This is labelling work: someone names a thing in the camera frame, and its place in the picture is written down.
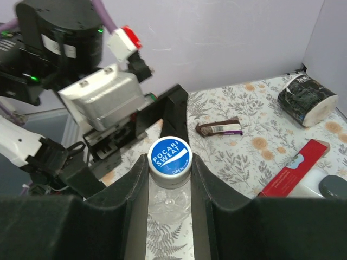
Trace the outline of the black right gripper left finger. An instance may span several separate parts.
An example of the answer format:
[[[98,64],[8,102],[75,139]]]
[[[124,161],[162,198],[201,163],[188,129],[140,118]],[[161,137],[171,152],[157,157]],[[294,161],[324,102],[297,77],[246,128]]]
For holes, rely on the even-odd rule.
[[[99,193],[1,198],[1,259],[144,259],[149,162]]]

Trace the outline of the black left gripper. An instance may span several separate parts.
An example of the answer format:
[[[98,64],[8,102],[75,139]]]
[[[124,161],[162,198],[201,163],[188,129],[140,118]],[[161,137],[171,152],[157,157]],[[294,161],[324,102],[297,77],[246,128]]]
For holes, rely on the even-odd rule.
[[[91,1],[20,1],[1,25],[1,96],[34,106],[98,69],[102,22]]]

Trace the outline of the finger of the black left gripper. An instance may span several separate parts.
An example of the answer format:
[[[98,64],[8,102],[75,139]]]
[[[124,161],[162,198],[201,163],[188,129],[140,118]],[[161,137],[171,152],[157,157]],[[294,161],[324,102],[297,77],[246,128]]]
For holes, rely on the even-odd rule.
[[[175,136],[189,143],[187,129],[188,93],[176,84],[164,94],[163,124],[160,137]]]
[[[83,197],[91,197],[106,188],[82,159],[70,160],[60,171],[59,178]]]

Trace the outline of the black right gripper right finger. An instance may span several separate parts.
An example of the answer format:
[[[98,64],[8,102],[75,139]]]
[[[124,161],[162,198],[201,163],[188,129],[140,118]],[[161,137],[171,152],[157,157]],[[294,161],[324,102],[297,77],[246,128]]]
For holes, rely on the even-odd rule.
[[[249,199],[192,158],[196,259],[346,259],[346,201]]]

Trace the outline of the blue bottle cap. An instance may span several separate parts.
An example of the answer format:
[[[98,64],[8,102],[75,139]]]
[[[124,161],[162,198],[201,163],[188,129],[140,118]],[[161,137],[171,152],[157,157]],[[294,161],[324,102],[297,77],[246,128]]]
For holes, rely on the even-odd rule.
[[[151,178],[164,189],[177,189],[190,178],[192,150],[179,137],[159,138],[151,145],[147,158]]]

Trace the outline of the clear plastic bottle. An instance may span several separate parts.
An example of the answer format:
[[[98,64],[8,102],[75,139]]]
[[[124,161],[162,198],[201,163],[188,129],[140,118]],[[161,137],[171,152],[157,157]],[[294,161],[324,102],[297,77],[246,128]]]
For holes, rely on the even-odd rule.
[[[183,222],[191,214],[190,181],[176,189],[165,189],[150,179],[148,213],[161,224]]]

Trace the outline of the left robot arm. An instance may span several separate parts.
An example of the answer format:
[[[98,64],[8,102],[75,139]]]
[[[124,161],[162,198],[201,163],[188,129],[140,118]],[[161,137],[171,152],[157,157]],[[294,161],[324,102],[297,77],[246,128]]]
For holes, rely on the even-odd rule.
[[[13,113],[1,118],[1,154],[30,174],[30,195],[88,198],[121,163],[121,149],[163,120],[161,135],[188,142],[188,93],[175,85],[143,94],[152,76],[142,44],[112,21],[102,1],[20,1],[1,25],[1,96],[38,106],[52,90],[82,131],[66,148],[27,131]]]

